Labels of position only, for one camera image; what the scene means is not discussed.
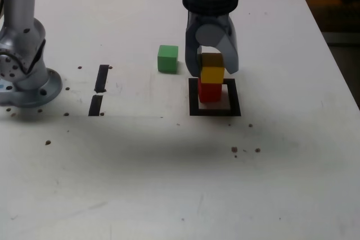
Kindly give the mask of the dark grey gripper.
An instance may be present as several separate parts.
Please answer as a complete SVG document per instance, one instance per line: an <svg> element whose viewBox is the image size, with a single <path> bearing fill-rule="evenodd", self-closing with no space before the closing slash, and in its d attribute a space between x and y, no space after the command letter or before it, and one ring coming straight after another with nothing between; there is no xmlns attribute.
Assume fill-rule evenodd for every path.
<svg viewBox="0 0 360 240"><path fill-rule="evenodd" d="M188 12L185 40L185 63L192 76L199 76L200 46L217 49L229 74L239 70L239 55L234 24L229 15L204 16Z"/></svg>

